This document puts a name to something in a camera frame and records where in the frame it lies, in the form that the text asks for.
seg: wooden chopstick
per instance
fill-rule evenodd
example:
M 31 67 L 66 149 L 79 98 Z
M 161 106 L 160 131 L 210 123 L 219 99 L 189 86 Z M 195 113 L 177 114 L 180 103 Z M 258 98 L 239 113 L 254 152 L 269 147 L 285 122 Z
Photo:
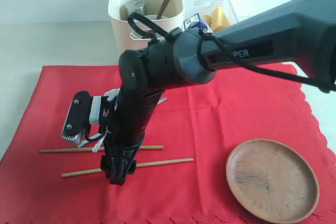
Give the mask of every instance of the wooden chopstick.
M 161 150 L 164 149 L 163 145 L 141 145 L 140 150 Z M 98 151 L 103 151 L 104 147 L 100 147 Z M 91 147 L 82 148 L 61 148 L 61 149 L 47 149 L 40 150 L 40 153 L 57 153 L 57 152 L 91 152 Z
M 175 164 L 175 163 L 183 163 L 183 162 L 191 162 L 193 158 L 181 158 L 181 159 L 171 159 L 171 160 L 163 160 L 163 161 L 153 161 L 153 162 L 146 162 L 146 163 L 138 163 L 136 167 L 146 167 L 146 166 L 155 166 L 155 165 L 167 165 L 167 164 Z M 79 170 L 77 172 L 71 173 L 63 173 L 61 176 L 62 178 L 66 177 L 73 177 L 79 176 L 84 174 L 93 174 L 93 173 L 101 173 L 103 172 L 100 168 L 91 169 L 91 170 Z

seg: wooden plate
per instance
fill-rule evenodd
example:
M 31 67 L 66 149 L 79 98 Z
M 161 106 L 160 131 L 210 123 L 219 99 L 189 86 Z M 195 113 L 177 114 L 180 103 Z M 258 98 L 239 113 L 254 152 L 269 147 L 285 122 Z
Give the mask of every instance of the wooden plate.
M 313 170 L 296 151 L 268 139 L 238 145 L 226 164 L 229 187 L 260 219 L 295 223 L 315 210 L 320 189 Z

